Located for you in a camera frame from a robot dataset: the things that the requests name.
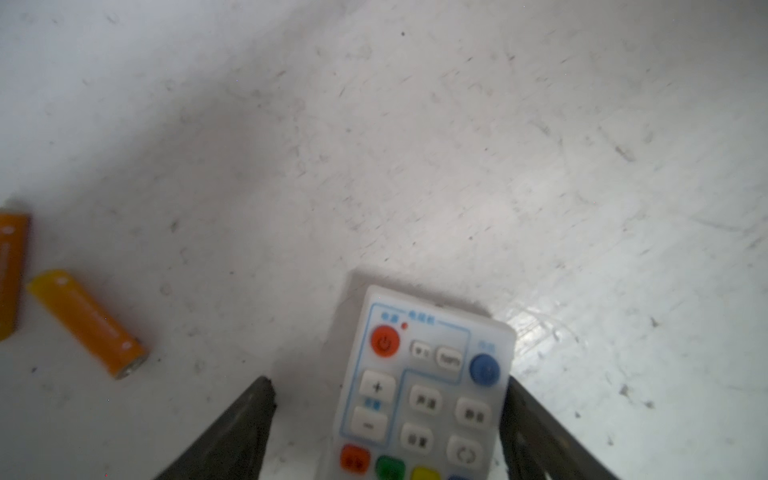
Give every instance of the yellow button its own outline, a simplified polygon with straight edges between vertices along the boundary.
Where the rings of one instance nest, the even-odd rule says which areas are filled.
[[[416,467],[411,474],[411,480],[440,480],[440,474],[424,467]]]

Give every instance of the white button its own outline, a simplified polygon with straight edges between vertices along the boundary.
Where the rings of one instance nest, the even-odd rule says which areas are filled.
[[[437,349],[437,353],[435,354],[435,361],[437,362],[437,365],[442,369],[458,372],[462,369],[464,357],[458,350],[448,348],[447,346],[441,346]]]
[[[442,410],[442,395],[428,386],[414,385],[411,387],[411,395],[408,397],[411,408],[418,411],[437,415]]]
[[[427,455],[432,451],[435,436],[432,430],[406,422],[400,432],[400,444],[406,450]]]
[[[395,377],[366,370],[362,374],[362,380],[360,380],[360,395],[390,403],[395,398],[396,385]]]
[[[482,465],[482,445],[475,440],[451,435],[445,454],[448,456],[449,463],[453,465],[471,468],[472,470],[477,470]]]
[[[478,400],[470,400],[461,397],[456,402],[454,412],[456,422],[465,427],[487,429],[491,426],[491,407],[487,403]]]
[[[363,407],[355,407],[349,429],[352,433],[368,440],[379,441],[386,433],[387,416]]]
[[[414,342],[411,343],[411,355],[420,360],[429,360],[429,357],[432,356],[432,346],[427,343],[414,340]]]

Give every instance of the button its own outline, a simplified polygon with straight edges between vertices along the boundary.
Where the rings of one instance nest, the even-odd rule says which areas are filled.
[[[408,403],[417,412],[437,415],[442,410],[442,395],[440,391],[430,389],[428,386],[414,385],[411,387]]]
[[[395,398],[395,377],[385,373],[366,370],[360,380],[360,395],[390,403]]]
[[[482,465],[482,446],[479,442],[451,435],[445,450],[449,463],[477,470]]]
[[[437,353],[435,354],[435,361],[441,369],[458,372],[462,369],[464,357],[458,350],[448,348],[447,346],[441,346],[437,349]]]
[[[387,416],[364,407],[355,407],[349,429],[364,439],[380,441],[386,433]]]
[[[414,340],[411,343],[411,355],[420,360],[429,360],[429,357],[432,356],[432,346],[428,343]]]
[[[395,355],[400,348],[400,335],[389,325],[378,326],[371,334],[371,347],[378,356]]]
[[[365,473],[371,463],[371,452],[349,443],[341,449],[341,468],[352,473]]]
[[[498,367],[498,362],[487,353],[476,356],[469,364],[469,375],[475,383],[481,386],[496,384],[501,374],[502,371]]]
[[[411,480],[440,480],[440,474],[424,467],[416,467],[411,474]]]
[[[427,455],[432,451],[435,436],[432,430],[406,422],[400,432],[400,444],[406,450]]]
[[[402,480],[406,476],[406,464],[399,458],[382,455],[376,460],[378,480]]]
[[[459,398],[454,415],[456,422],[465,427],[487,429],[491,426],[491,407],[478,400]]]

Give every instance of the round red button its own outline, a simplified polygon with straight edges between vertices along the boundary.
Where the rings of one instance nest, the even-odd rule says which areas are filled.
[[[378,326],[371,334],[371,348],[378,356],[395,355],[400,348],[400,335],[389,325]]]

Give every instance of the green button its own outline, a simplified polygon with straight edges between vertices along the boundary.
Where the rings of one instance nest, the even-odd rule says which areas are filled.
[[[379,480],[402,480],[406,476],[406,464],[397,458],[382,455],[376,460],[376,477]]]

